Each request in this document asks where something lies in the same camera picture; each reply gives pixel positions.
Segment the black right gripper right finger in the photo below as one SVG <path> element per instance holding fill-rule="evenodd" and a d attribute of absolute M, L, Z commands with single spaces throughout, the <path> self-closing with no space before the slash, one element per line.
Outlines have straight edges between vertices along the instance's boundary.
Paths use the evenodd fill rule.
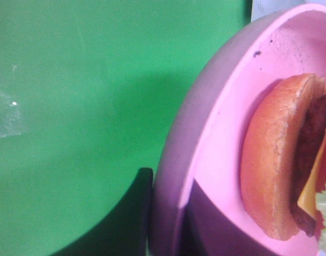
<path fill-rule="evenodd" d="M 183 220 L 183 255 L 275 255 L 232 223 L 194 181 Z"/>

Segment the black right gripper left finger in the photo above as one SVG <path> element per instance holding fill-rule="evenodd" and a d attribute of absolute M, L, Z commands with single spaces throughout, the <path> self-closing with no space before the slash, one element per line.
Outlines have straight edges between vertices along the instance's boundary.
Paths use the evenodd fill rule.
<path fill-rule="evenodd" d="M 140 168 L 117 205 L 91 230 L 54 255 L 146 255 L 153 170 Z"/>

